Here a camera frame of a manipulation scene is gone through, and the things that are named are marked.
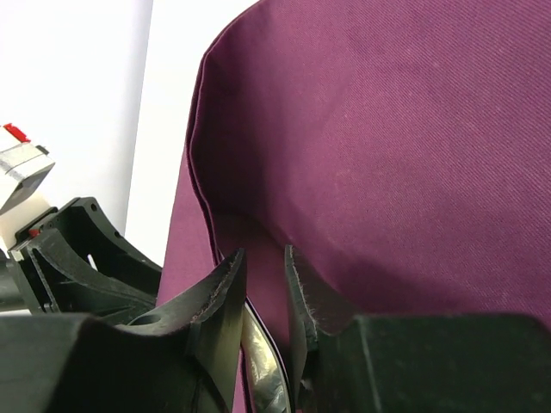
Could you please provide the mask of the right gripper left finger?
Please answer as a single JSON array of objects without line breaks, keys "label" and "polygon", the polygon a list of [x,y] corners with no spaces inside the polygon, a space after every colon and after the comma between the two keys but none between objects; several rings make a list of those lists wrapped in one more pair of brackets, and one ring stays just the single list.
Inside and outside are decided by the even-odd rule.
[{"label": "right gripper left finger", "polygon": [[1,409],[228,412],[245,289],[245,251],[238,249],[128,325],[77,313],[3,317]]}]

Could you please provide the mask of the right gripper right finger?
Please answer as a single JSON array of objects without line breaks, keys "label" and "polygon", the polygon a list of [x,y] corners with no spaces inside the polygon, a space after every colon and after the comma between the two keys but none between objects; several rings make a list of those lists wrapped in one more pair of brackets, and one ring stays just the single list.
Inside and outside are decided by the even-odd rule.
[{"label": "right gripper right finger", "polygon": [[288,385],[304,412],[547,412],[550,333],[517,314],[361,313],[293,246]]}]

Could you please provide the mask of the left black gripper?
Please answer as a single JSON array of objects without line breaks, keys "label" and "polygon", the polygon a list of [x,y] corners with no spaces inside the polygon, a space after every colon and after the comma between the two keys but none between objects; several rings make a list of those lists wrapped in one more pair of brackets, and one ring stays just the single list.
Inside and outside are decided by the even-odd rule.
[{"label": "left black gripper", "polygon": [[[55,228],[30,227],[57,213]],[[156,304],[161,268],[113,226],[94,197],[1,215],[1,313],[88,313],[132,321]]]}]

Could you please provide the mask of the purple surgical drape cloth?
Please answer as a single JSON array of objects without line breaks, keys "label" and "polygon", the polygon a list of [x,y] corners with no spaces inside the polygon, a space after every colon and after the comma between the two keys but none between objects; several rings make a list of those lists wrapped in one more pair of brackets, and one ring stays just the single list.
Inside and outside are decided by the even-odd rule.
[{"label": "purple surgical drape cloth", "polygon": [[289,355],[284,250],[364,314],[550,333],[550,4],[261,1],[206,50],[158,299],[243,248]]}]

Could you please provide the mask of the stainless steel instrument tray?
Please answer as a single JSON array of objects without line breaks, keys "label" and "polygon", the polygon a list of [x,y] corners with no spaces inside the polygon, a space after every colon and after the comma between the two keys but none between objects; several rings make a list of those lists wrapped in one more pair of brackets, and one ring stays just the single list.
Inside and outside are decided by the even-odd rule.
[{"label": "stainless steel instrument tray", "polygon": [[248,299],[245,300],[241,347],[245,359],[246,390],[252,411],[291,412],[288,376],[281,354]]}]

